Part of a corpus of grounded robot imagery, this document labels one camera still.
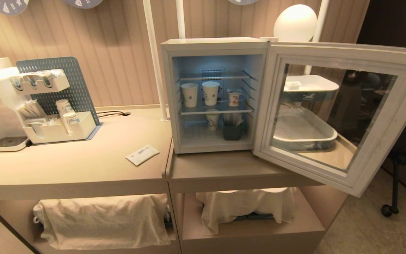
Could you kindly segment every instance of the chair leg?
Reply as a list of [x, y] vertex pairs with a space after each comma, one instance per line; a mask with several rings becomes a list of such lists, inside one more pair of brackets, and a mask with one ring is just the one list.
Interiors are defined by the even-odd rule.
[[390, 205], [383, 205], [382, 206], [382, 214], [385, 217], [390, 217], [393, 214], [398, 214], [398, 190], [399, 190], [399, 165], [397, 159], [394, 157], [391, 158], [393, 161], [393, 204]]

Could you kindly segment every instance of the striped wall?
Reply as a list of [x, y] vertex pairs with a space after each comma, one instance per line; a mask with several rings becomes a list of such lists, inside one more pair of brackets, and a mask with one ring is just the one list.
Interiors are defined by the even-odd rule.
[[[174, 0], [151, 0], [158, 45], [178, 37]], [[185, 0], [187, 37], [272, 36], [285, 8], [320, 0]], [[331, 0], [321, 41], [356, 42], [369, 0]], [[0, 13], [0, 57], [18, 60], [74, 56], [95, 106], [156, 104], [142, 0], [104, 0], [81, 10], [62, 0], [31, 0], [18, 16]]]

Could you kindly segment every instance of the white towel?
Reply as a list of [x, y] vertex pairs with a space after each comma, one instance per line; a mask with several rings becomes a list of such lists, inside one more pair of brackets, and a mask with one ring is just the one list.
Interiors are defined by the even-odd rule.
[[290, 223], [294, 214], [291, 188], [269, 188], [197, 193], [204, 204], [203, 235], [217, 235], [220, 223], [229, 223], [252, 212], [272, 214], [277, 223]]
[[42, 238], [56, 249], [133, 249], [170, 244], [165, 194], [41, 200]]

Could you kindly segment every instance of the pegboard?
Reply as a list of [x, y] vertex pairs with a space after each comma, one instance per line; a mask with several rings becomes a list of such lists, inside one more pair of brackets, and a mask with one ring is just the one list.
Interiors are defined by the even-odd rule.
[[76, 58], [68, 56], [66, 58], [23, 60], [17, 62], [17, 68], [20, 73], [45, 71], [47, 69], [63, 69], [70, 83], [69, 88], [60, 92], [31, 95], [32, 99], [36, 99], [48, 115], [59, 113], [56, 107], [56, 101], [68, 99], [74, 111], [90, 111], [95, 124], [97, 126], [100, 125], [97, 111], [95, 111], [95, 107], [93, 106], [92, 98], [90, 98], [86, 82], [84, 81], [81, 68], [79, 68], [79, 63]]

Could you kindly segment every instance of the wooden counter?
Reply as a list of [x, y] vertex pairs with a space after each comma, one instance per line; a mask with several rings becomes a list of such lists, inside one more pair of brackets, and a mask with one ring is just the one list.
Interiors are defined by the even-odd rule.
[[[159, 108], [104, 117], [92, 140], [0, 152], [0, 200], [85, 198], [165, 193], [171, 126]], [[160, 151], [140, 166], [125, 157], [151, 145]]]

